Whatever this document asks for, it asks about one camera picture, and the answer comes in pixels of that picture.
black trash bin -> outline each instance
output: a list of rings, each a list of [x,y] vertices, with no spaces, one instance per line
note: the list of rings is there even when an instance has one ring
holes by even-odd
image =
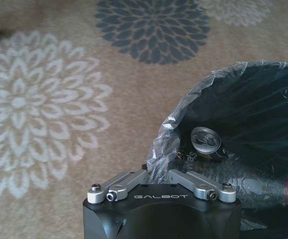
[[[153,142],[147,160],[152,183],[165,181],[183,141],[197,126],[220,135],[229,152],[227,166],[242,165],[271,179],[288,178],[288,63],[241,62],[213,71],[194,87]],[[191,163],[181,166],[193,168]],[[244,209],[243,216],[250,225],[241,238],[288,237],[284,204]]]

silver metal bracket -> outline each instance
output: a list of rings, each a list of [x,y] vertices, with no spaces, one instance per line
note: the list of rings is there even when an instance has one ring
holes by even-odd
[[[233,203],[236,200],[236,190],[231,184],[219,184],[194,171],[182,173],[176,169],[169,170],[168,181],[182,185],[199,199],[214,201],[219,198],[224,203]]]
[[[107,199],[117,202],[127,198],[128,192],[138,184],[147,184],[148,173],[139,170],[135,173],[120,173],[103,184],[93,184],[88,190],[88,202],[98,204]]]

patterned rug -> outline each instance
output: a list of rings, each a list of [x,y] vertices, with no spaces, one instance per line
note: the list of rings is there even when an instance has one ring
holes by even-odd
[[[288,62],[288,1],[0,0],[0,239],[83,237],[92,183],[145,163],[210,70]]]

screw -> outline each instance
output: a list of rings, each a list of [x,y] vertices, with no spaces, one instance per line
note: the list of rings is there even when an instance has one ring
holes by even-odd
[[[216,192],[214,192],[214,191],[209,192],[209,194],[208,194],[208,199],[211,200],[211,201],[216,200],[216,199],[217,199],[217,194],[216,194]]]
[[[98,192],[98,191],[100,191],[100,184],[98,184],[98,183],[92,184],[91,190],[92,190],[93,192]]]
[[[114,200],[117,198],[117,195],[115,192],[111,192],[111,193],[107,193],[106,194],[106,199],[109,201],[109,202],[114,202]]]
[[[232,188],[231,183],[222,183],[222,189],[230,189],[230,188]]]

trash can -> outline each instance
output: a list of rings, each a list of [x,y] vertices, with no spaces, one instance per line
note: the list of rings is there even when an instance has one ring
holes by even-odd
[[[193,151],[196,127],[219,135],[223,157],[205,163]],[[256,185],[266,185],[270,195],[252,191],[247,197],[273,203],[244,204],[241,238],[288,238],[288,205],[280,200],[285,190],[280,182],[288,181],[288,63],[241,62],[211,72],[187,93],[153,141],[147,159],[150,182],[165,182],[174,167],[202,169],[207,176],[219,171],[238,175],[254,191]],[[248,194],[246,187],[240,193]]]

